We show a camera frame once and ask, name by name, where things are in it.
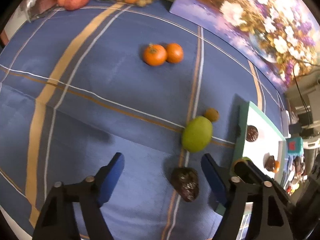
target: green pear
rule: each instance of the green pear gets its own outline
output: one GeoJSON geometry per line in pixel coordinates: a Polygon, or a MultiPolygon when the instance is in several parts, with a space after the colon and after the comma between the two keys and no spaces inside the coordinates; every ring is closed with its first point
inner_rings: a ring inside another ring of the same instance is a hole
{"type": "Polygon", "coordinates": [[[191,153],[201,151],[211,141],[211,136],[212,123],[203,116],[197,116],[182,133],[182,147],[191,153]]]}

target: table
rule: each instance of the table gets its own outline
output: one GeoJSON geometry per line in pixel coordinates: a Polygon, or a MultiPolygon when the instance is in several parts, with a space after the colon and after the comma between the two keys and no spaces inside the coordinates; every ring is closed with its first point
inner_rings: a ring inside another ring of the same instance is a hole
{"type": "Polygon", "coordinates": [[[101,208],[115,239],[211,238],[221,216],[211,208],[202,155],[230,166],[244,101],[281,131],[283,95],[228,43],[170,14],[170,5],[91,1],[73,12],[56,9],[25,23],[2,51],[0,205],[28,234],[54,182],[79,182],[122,152],[124,172],[101,208]],[[183,47],[182,62],[150,67],[141,60],[147,44],[169,42],[183,47]],[[189,155],[181,131],[208,107],[220,113],[214,137],[189,155]],[[178,164],[198,171],[192,203],[169,184],[178,164]]]}

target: small orange fruit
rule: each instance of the small orange fruit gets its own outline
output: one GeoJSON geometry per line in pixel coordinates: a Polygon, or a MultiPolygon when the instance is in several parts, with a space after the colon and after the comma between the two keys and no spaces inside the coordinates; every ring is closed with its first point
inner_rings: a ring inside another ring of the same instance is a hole
{"type": "Polygon", "coordinates": [[[167,61],[170,63],[178,63],[183,60],[183,49],[177,43],[169,43],[166,47],[168,57],[167,61]]]}
{"type": "Polygon", "coordinates": [[[274,173],[277,173],[280,169],[280,162],[275,161],[275,169],[273,170],[274,173]]]}
{"type": "Polygon", "coordinates": [[[143,60],[150,66],[159,66],[167,59],[167,51],[159,44],[149,44],[143,52],[143,60]]]}
{"type": "Polygon", "coordinates": [[[210,122],[217,122],[217,120],[219,120],[220,115],[216,109],[210,107],[207,109],[207,111],[205,111],[204,117],[206,119],[209,119],[210,122]]]}

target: flower painting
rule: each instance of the flower painting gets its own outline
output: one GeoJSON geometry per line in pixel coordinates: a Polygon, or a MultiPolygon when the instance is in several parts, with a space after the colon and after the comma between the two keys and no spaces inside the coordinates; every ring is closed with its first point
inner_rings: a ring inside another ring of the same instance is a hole
{"type": "Polygon", "coordinates": [[[302,0],[175,0],[170,12],[227,41],[282,91],[319,63],[320,26],[302,0]]]}

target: screw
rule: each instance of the screw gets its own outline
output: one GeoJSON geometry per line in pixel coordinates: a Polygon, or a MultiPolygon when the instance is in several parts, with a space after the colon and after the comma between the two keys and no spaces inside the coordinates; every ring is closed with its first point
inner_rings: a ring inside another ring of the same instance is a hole
{"type": "Polygon", "coordinates": [[[270,181],[264,181],[263,185],[265,185],[266,187],[272,187],[272,183],[270,181]]]}
{"type": "Polygon", "coordinates": [[[239,183],[241,181],[241,179],[237,176],[233,176],[233,177],[231,177],[231,181],[234,183],[239,183]]]}
{"type": "Polygon", "coordinates": [[[62,182],[61,181],[57,181],[54,183],[54,187],[61,187],[62,186],[62,182]]]}
{"type": "Polygon", "coordinates": [[[93,182],[94,181],[94,176],[88,176],[85,178],[86,182],[93,182]]]}

